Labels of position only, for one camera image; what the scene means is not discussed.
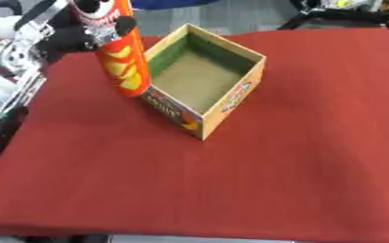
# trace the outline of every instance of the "metal frame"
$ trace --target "metal frame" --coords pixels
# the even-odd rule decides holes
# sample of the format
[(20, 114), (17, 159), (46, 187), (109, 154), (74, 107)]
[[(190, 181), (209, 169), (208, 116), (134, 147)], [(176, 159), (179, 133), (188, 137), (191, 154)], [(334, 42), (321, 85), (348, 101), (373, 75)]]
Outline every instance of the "metal frame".
[(377, 11), (382, 0), (377, 0), (375, 5), (369, 11), (353, 9), (325, 9), (325, 8), (305, 8), (280, 26), (278, 29), (296, 29), (306, 22), (313, 19), (325, 20), (345, 20), (360, 23), (369, 23), (372, 25), (381, 25), (389, 21), (389, 12)]

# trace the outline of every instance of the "pringles can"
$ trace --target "pringles can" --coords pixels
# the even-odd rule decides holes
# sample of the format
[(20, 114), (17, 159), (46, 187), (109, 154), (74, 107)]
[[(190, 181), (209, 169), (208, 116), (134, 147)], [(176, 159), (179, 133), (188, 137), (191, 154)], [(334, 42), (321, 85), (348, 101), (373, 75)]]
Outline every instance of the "pringles can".
[[(121, 16), (134, 16), (130, 0), (69, 1), (81, 22), (92, 28), (110, 25)], [(150, 86), (149, 69), (137, 27), (126, 36), (105, 44), (96, 54), (122, 95), (136, 97)]]

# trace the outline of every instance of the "red tablecloth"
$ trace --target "red tablecloth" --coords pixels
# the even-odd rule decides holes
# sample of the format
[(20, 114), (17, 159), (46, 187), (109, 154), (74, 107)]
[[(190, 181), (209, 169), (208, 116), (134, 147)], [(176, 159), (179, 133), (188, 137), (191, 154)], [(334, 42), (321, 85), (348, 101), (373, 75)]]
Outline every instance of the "red tablecloth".
[(207, 141), (119, 97), (91, 54), (51, 68), (0, 158), (0, 234), (389, 242), (389, 30), (231, 39), (268, 71)]

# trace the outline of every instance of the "gray floor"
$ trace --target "gray floor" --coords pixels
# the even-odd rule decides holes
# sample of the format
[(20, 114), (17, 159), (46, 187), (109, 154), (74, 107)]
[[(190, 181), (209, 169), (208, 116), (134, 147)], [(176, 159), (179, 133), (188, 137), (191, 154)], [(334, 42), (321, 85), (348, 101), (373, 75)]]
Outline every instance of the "gray floor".
[[(28, 10), (40, 0), (21, 0)], [(217, 34), (241, 34), (274, 30), (294, 16), (296, 9), (288, 0), (221, 0), (201, 7), (166, 10), (137, 10), (141, 34), (164, 36), (172, 30), (192, 23)], [(9, 15), (0, 9), (0, 16)], [(345, 23), (309, 24), (304, 28), (339, 28)]]

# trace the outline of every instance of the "cardboard box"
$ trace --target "cardboard box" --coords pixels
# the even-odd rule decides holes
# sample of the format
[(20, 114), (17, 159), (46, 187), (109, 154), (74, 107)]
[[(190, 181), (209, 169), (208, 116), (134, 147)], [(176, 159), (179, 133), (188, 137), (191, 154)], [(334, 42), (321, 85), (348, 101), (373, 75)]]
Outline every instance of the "cardboard box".
[(146, 52), (152, 86), (142, 98), (205, 140), (261, 82), (266, 57), (186, 25)]

